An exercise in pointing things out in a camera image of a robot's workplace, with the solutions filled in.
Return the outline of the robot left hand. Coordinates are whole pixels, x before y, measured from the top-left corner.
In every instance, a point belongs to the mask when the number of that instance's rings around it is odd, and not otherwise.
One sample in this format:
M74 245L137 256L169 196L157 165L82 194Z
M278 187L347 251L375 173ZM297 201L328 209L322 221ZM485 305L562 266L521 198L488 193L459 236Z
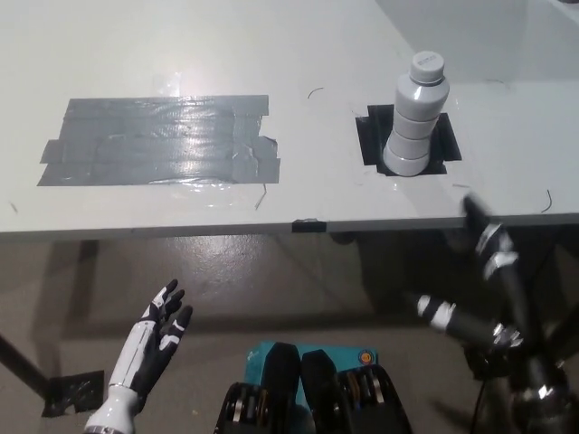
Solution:
M162 287L132 326L110 376L111 386L145 397L167 368L193 314L193 308L183 304L185 292L177 286L173 279Z

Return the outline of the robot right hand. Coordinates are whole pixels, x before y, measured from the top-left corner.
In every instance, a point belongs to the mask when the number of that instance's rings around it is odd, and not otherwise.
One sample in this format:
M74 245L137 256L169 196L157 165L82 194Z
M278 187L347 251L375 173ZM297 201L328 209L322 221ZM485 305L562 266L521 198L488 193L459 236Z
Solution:
M547 347L536 305L519 273L519 254L508 230L476 196L466 195L461 205L483 280L503 294L502 315L485 321L427 294L410 295L413 310L430 327L463 344L475 379L507 377L516 391L567 389L566 375Z

